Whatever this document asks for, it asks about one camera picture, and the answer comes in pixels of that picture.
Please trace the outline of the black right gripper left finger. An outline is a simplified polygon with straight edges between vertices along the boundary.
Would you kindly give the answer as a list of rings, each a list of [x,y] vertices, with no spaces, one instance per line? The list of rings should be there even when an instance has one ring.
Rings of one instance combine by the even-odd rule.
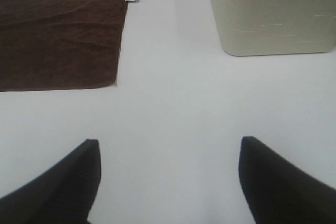
[[[101,180],[98,140],[85,140],[50,169],[1,198],[1,223],[89,223]]]

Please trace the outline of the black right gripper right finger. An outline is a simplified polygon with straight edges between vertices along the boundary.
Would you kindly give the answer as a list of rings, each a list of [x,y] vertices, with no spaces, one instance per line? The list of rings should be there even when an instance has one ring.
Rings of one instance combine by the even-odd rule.
[[[242,138],[238,176],[255,223],[335,223],[335,189],[253,136]]]

